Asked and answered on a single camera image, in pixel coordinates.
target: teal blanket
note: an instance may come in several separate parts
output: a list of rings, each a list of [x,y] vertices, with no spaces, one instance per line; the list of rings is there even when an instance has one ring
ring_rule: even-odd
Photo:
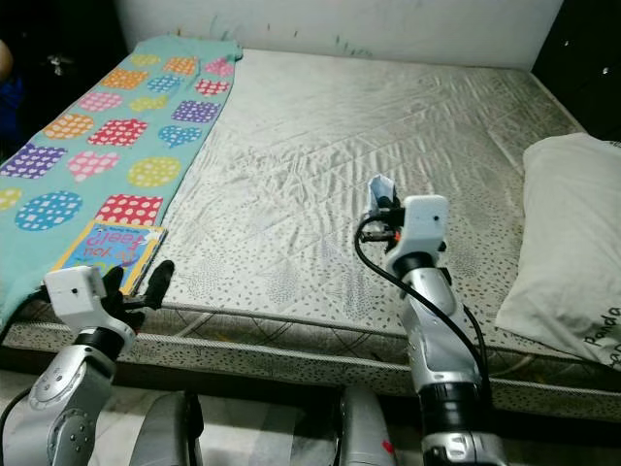
[[[233,42],[142,42],[0,166],[0,332],[90,220],[161,222],[241,57]]]

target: children's book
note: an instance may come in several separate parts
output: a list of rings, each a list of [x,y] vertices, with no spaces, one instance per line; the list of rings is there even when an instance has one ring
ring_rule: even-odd
[[[125,271],[120,291],[131,294],[165,236],[161,226],[92,220],[51,270],[90,265],[103,277],[120,265]]]

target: mattress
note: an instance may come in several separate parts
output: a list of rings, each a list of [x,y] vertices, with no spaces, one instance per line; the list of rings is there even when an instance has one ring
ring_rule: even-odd
[[[578,130],[521,71],[245,50],[163,221],[154,264],[177,265],[165,308],[124,360],[411,393],[404,304],[352,246],[381,173],[402,197],[449,200],[442,261],[485,334],[496,406],[621,419],[619,373],[494,326],[517,273],[522,152]],[[70,340],[30,308],[5,345]]]

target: black wire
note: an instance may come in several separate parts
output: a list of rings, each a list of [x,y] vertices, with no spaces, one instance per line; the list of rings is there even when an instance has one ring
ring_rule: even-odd
[[[409,296],[411,296],[416,301],[418,301],[420,304],[425,306],[437,318],[439,318],[448,328],[450,328],[453,331],[453,333],[455,333],[455,335],[457,335],[457,337],[461,340],[461,342],[464,344],[466,349],[473,356],[474,363],[476,364],[476,368],[478,369],[478,372],[481,376],[483,399],[491,403],[491,388],[489,384],[489,376],[488,376],[488,371],[487,371],[487,351],[485,350],[485,342],[483,340],[483,333],[481,332],[481,329],[478,326],[478,322],[476,321],[476,319],[474,318],[470,310],[465,311],[465,313],[474,327],[474,332],[476,333],[478,343],[481,347],[481,353],[479,353],[476,350],[476,347],[473,345],[473,342],[470,341],[470,339],[462,331],[462,329],[459,328],[457,324],[453,322],[453,320],[449,316],[443,313],[434,303],[429,301],[427,298],[425,298],[422,294],[420,294],[418,291],[416,291],[414,288],[412,288],[408,284],[402,282],[396,277],[393,277],[388,272],[386,272],[385,270],[375,265],[373,261],[371,261],[371,259],[369,259],[369,257],[367,257],[367,255],[364,252],[362,252],[362,249],[360,248],[360,237],[362,236],[362,231],[364,227],[373,221],[383,221],[384,219],[385,217],[382,214],[379,214],[376,216],[369,216],[363,219],[358,224],[358,228],[356,229],[356,234],[354,235],[354,242],[353,242],[353,246],[356,250],[356,253],[358,254],[358,257],[360,257],[360,260],[362,260],[362,262],[367,267],[369,267],[371,270],[373,270],[376,274],[380,275],[384,279],[387,279],[389,282],[391,282],[395,286],[398,286],[401,290],[403,290]]]
[[[4,427],[7,423],[7,419],[9,418],[9,414],[16,406],[16,404],[23,400],[26,396],[28,396],[31,388],[32,387],[26,388],[18,393],[16,397],[11,400],[11,402],[7,405],[7,407],[2,412],[2,415],[0,416],[0,466],[4,466]]]

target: floor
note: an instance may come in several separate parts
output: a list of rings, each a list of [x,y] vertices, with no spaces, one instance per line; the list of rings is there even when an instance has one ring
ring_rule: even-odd
[[[31,375],[0,371],[0,409],[35,381]],[[143,417],[164,392],[115,386],[97,424],[95,452],[89,465],[128,464]],[[203,461],[210,466],[331,466],[334,460],[329,413],[309,413],[294,406],[200,396],[205,419]],[[19,419],[20,405],[7,431]],[[420,437],[413,427],[389,425],[400,465],[422,465]],[[621,449],[505,440],[513,465],[618,465]]]

